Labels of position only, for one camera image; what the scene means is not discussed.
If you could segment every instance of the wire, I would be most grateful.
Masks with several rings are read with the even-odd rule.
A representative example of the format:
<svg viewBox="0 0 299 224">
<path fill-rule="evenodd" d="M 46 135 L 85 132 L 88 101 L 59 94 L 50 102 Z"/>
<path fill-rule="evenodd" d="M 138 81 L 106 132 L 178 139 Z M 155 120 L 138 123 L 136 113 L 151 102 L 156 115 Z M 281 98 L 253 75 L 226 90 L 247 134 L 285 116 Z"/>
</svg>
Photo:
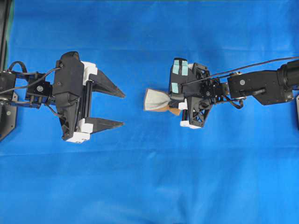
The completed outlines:
<svg viewBox="0 0 299 224">
<path fill-rule="evenodd" d="M 8 68 L 8 71 L 12 71 L 12 69 L 14 68 L 14 66 L 15 66 L 16 64 L 19 64 L 19 65 L 20 65 L 20 67 L 22 68 L 22 72 L 27 72 L 27 69 L 26 69 L 25 64 L 24 64 L 23 62 L 21 62 L 21 61 L 15 61 L 15 62 L 12 62 L 12 64 L 11 64 L 11 65 L 9 66 L 9 68 Z"/>
<path fill-rule="evenodd" d="M 51 111 L 55 116 L 57 116 L 57 117 L 59 117 L 59 118 L 62 118 L 62 117 L 63 117 L 62 114 L 55 112 L 55 111 L 53 110 L 53 108 L 50 107 L 49 104 L 44 104 L 44 105 L 45 105 L 46 107 L 48 107 L 48 108 L 50 109 L 50 111 Z"/>
<path fill-rule="evenodd" d="M 284 60 L 293 60 L 293 59 L 299 59 L 299 56 L 277 58 L 277 59 L 272 59 L 272 60 L 265 61 L 265 62 L 259 62 L 259 63 L 255 63 L 255 64 L 246 65 L 246 66 L 243 66 L 243 67 L 240 67 L 240 68 L 237 68 L 237 69 L 232 69 L 232 70 L 229 70 L 229 71 L 224 71 L 224 72 L 215 73 L 215 74 L 213 74 L 213 75 L 211 75 L 211 76 L 208 76 L 208 77 L 206 77 L 206 78 L 202 78 L 202 79 L 195 80 L 195 81 L 188 82 L 188 83 L 183 83 L 182 86 L 183 86 L 183 85 L 192 84 L 192 83 L 196 83 L 196 82 L 200 82 L 200 81 L 209 79 L 209 78 L 214 77 L 214 76 L 218 76 L 218 75 L 223 75 L 223 74 L 231 73 L 231 72 L 234 72 L 234 71 L 238 71 L 238 70 L 242 70 L 242 69 L 246 69 L 246 68 L 250 68 L 250 67 L 254 67 L 254 66 L 258 66 L 258 65 L 262 65 L 262 64 L 267 64 L 267 63 L 277 62 L 277 61 L 284 61 Z"/>
<path fill-rule="evenodd" d="M 48 71 L 47 73 L 45 73 L 42 77 L 40 77 L 39 79 L 35 80 L 34 82 L 28 84 L 28 85 L 25 85 L 25 86 L 18 86 L 18 87 L 14 87 L 14 88 L 11 88 L 11 89 L 8 89 L 8 90 L 5 90 L 5 91 L 2 91 L 0 92 L 0 94 L 3 94 L 3 93 L 6 93 L 6 92 L 10 92 L 10 91 L 13 91 L 13 90 L 19 90 L 19 89 L 26 89 L 26 88 L 29 88 L 33 85 L 35 85 L 36 83 L 42 81 L 43 79 L 45 79 L 50 73 L 52 73 L 53 71 L 56 71 L 56 70 L 59 70 L 61 68 L 54 68 L 54 69 L 51 69 L 50 71 Z"/>
<path fill-rule="evenodd" d="M 22 75 L 22 76 L 31 76 L 31 75 L 36 75 L 38 74 L 38 72 L 18 72 L 18 71 L 7 71 L 7 72 L 10 72 L 14 75 Z"/>
</svg>

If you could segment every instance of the metal bracket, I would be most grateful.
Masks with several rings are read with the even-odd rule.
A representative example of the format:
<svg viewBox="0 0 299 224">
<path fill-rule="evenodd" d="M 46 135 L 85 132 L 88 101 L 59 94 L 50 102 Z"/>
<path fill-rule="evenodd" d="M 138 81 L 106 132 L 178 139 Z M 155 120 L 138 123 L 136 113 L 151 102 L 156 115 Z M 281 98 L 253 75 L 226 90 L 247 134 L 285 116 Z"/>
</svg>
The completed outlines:
<svg viewBox="0 0 299 224">
<path fill-rule="evenodd" d="M 18 101 L 18 95 L 13 94 L 12 101 Z M 0 105 L 0 141 L 15 129 L 17 118 L 17 107 Z"/>
</svg>

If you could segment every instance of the bolt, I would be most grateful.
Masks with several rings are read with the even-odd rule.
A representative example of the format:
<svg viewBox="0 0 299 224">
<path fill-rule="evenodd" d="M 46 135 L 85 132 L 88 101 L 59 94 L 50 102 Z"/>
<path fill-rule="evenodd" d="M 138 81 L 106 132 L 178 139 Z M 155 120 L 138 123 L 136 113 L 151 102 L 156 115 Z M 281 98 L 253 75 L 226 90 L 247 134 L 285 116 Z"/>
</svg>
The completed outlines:
<svg viewBox="0 0 299 224">
<path fill-rule="evenodd" d="M 43 91 L 43 87 L 41 85 L 39 85 L 37 88 L 36 88 L 37 91 L 39 92 L 42 92 Z"/>
</svg>

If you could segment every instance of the gripper jaw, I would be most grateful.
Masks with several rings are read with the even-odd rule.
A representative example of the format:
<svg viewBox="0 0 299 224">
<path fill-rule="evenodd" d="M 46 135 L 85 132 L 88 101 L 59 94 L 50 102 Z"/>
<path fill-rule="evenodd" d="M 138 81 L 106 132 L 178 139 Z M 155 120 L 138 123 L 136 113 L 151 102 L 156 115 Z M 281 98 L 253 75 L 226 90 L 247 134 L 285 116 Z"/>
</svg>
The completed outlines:
<svg viewBox="0 0 299 224">
<path fill-rule="evenodd" d="M 125 94 L 101 71 L 97 75 L 90 74 L 89 79 L 93 81 L 93 91 L 101 92 L 111 96 L 125 98 Z"/>
<path fill-rule="evenodd" d="M 118 121 L 90 117 L 93 92 L 125 97 L 95 64 L 80 61 L 77 52 L 68 52 L 62 55 L 57 65 L 61 69 L 55 73 L 53 95 L 57 112 L 61 115 L 63 140 L 82 143 L 93 133 L 123 125 Z"/>
</svg>

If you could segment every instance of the blue fabric background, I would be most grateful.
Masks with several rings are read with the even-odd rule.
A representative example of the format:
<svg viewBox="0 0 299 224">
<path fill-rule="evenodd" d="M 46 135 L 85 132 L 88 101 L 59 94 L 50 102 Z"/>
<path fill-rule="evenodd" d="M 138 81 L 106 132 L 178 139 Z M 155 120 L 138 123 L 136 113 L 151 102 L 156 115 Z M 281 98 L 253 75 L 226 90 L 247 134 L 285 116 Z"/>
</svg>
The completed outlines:
<svg viewBox="0 0 299 224">
<path fill-rule="evenodd" d="M 143 111 L 146 88 L 167 90 L 174 57 L 215 73 L 298 56 L 298 6 L 16 0 L 9 63 L 46 72 L 78 51 L 127 95 L 95 93 L 92 115 L 126 124 L 77 145 L 61 140 L 44 106 L 20 108 L 17 128 L 0 144 L 0 223 L 298 223 L 295 102 L 218 105 L 202 130 L 181 128 L 169 112 Z"/>
</svg>

